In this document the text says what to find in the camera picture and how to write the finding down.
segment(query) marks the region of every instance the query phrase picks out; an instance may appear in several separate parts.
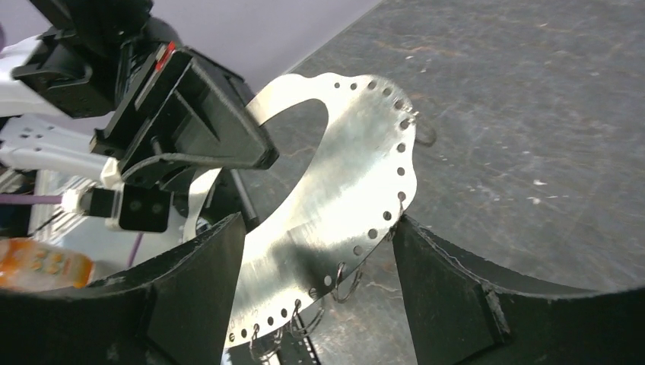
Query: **curved metal sheet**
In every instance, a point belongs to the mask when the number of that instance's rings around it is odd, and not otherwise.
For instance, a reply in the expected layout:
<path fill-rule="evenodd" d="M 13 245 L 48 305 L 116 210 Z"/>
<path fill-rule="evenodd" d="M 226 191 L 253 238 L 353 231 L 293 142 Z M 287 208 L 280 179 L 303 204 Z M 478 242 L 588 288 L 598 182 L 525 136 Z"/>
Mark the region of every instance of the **curved metal sheet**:
<path fill-rule="evenodd" d="M 335 286 L 372 252 L 415 196 L 415 118 L 410 100 L 377 76 L 284 75 L 247 109 L 260 124 L 318 99 L 329 123 L 316 155 L 280 207 L 246 235 L 226 347 L 283 326 Z"/>

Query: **plastic bottle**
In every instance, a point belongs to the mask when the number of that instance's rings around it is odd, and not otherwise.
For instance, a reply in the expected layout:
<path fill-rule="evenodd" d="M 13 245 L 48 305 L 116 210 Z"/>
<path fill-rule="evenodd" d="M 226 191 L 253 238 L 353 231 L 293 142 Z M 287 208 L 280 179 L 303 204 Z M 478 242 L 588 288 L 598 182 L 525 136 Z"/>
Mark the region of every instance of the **plastic bottle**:
<path fill-rule="evenodd" d="M 0 240 L 0 287 L 22 291 L 83 287 L 93 272 L 94 262 L 78 252 L 30 238 Z"/>

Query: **gray floor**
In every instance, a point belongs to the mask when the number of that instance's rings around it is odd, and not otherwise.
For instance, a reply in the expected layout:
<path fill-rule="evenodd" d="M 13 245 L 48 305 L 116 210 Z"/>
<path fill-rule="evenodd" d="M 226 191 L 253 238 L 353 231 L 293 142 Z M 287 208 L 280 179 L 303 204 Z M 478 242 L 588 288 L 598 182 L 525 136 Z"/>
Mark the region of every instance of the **gray floor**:
<path fill-rule="evenodd" d="M 433 232 L 615 290 L 645 281 L 644 24 L 637 1 L 389 0 L 295 71 L 390 77 L 438 125 L 415 150 L 408 211 Z M 302 173 L 321 119 L 302 106 L 269 124 L 283 158 L 250 180 L 262 213 Z M 323 363 L 415 363 L 395 267 L 379 247 L 354 300 L 329 307 L 313 336 Z"/>

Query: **metal ring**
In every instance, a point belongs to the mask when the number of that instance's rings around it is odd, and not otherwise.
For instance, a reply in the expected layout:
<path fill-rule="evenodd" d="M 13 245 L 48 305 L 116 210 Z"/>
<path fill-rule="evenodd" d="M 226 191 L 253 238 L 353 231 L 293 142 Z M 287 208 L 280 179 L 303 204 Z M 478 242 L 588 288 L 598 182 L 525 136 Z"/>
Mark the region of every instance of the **metal ring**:
<path fill-rule="evenodd" d="M 338 264 L 338 272 L 336 273 L 336 284 L 334 287 L 334 290 L 332 290 L 332 297 L 334 298 L 334 301 L 339 304 L 343 304 L 349 300 L 351 295 L 356 291 L 356 288 L 358 288 L 358 285 L 361 283 L 361 279 L 363 278 L 363 267 L 365 266 L 365 261 L 361 263 L 356 271 L 356 276 L 354 276 L 354 281 L 351 282 L 351 286 L 349 287 L 349 292 L 341 298 L 338 295 L 338 286 L 341 283 L 342 280 L 342 273 L 343 270 L 345 269 L 345 263 L 341 262 Z"/>
<path fill-rule="evenodd" d="M 261 353 L 256 353 L 253 343 L 258 339 L 258 332 L 260 327 L 258 325 L 253 326 L 253 335 L 251 335 L 251 341 L 249 342 L 249 353 L 251 354 L 251 359 L 257 363 L 267 361 L 273 355 L 277 354 L 280 350 L 280 343 L 282 343 L 282 327 L 280 327 L 275 335 L 273 335 L 273 345 L 266 351 Z"/>
<path fill-rule="evenodd" d="M 316 327 L 318 327 L 318 325 L 320 324 L 320 321 L 323 320 L 323 313 L 325 312 L 325 297 L 320 298 L 320 306 L 318 307 L 318 312 L 316 312 L 316 315 L 313 317 L 311 322 L 309 322 L 308 325 L 305 325 L 302 328 L 298 328 L 297 321 L 294 320 L 297 318 L 298 310 L 300 310 L 301 305 L 301 301 L 296 300 L 294 312 L 291 314 L 291 319 L 289 320 L 289 332 L 297 340 L 301 340 L 311 335 L 313 333 L 313 330 L 315 330 Z"/>

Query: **red marking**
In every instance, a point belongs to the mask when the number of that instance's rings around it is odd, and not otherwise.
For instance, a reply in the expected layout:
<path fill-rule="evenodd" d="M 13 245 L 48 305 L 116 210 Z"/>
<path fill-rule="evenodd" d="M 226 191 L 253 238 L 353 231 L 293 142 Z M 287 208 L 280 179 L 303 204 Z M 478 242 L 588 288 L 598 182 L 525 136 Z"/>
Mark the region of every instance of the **red marking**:
<path fill-rule="evenodd" d="M 166 50 L 164 51 L 164 54 L 161 56 L 159 61 L 157 61 L 157 64 L 154 66 L 154 69 L 157 71 L 160 71 L 166 65 L 166 62 L 168 62 L 170 55 L 172 55 L 175 52 L 175 49 L 176 49 L 176 46 L 174 42 L 168 43 L 168 47 L 166 47 Z"/>

